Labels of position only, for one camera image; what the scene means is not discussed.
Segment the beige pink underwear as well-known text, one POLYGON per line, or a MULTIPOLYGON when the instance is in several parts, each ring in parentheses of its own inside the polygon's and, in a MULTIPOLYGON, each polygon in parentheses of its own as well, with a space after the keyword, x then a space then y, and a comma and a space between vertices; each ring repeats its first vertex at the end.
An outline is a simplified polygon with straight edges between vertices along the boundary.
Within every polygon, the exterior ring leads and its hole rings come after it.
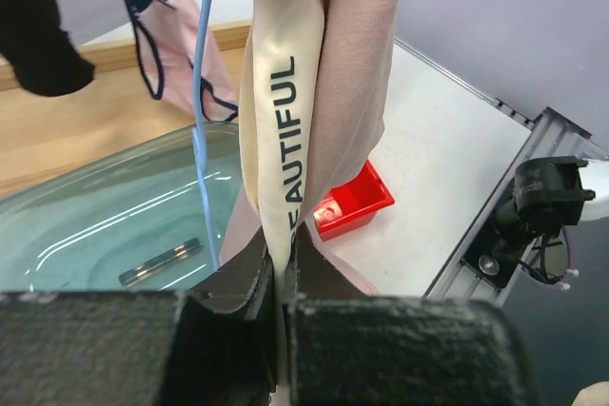
POLYGON ((223 257, 262 231, 277 289, 300 225, 384 130, 398 0, 253 0, 239 96, 243 186, 223 257))

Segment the blue wire hanger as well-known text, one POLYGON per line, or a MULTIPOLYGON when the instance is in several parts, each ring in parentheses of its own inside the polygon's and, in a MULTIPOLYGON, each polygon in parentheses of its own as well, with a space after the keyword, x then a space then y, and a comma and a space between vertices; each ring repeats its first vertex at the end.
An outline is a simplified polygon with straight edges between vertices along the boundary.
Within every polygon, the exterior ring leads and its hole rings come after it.
POLYGON ((198 33, 192 67, 192 103, 195 113, 196 126, 192 133, 193 151, 195 154, 195 164, 197 168, 198 184, 201 192, 201 199, 206 223, 206 237, 208 249, 212 259, 213 271, 220 266, 219 252, 216 245, 216 233, 213 225, 212 212, 205 183, 207 167, 207 144, 206 126, 203 116, 203 97, 202 97, 202 68, 206 45, 206 35, 208 28, 209 15, 212 0, 202 0, 198 22, 198 33))

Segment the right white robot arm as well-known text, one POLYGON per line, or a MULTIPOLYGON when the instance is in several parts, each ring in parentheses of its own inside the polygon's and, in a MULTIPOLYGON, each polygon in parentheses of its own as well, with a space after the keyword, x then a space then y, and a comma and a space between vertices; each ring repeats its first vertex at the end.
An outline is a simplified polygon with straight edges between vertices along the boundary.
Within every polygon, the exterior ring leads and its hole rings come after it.
POLYGON ((546 266, 546 250, 556 240, 567 244, 565 228, 608 217, 608 162, 555 156, 519 164, 511 195, 503 198, 463 256, 463 260, 501 290, 517 268, 534 281, 567 291, 579 271, 561 273, 546 266))

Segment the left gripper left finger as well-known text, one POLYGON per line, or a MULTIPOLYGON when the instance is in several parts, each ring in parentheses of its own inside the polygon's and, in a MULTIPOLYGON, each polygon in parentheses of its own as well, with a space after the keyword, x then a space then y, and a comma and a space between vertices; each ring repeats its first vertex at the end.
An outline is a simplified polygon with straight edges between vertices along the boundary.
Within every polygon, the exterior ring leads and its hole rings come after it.
POLYGON ((197 361, 206 379, 276 387, 276 329, 273 263, 265 236, 257 231, 246 247, 197 284, 203 336, 197 361))

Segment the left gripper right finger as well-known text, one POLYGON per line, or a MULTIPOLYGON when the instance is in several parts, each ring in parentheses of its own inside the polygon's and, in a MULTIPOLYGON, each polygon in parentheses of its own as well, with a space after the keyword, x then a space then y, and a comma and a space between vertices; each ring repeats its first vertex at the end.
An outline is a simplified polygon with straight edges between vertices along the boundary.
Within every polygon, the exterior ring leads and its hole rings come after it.
POLYGON ((369 297, 300 234, 281 293, 284 353, 291 392, 363 392, 369 387, 369 297))

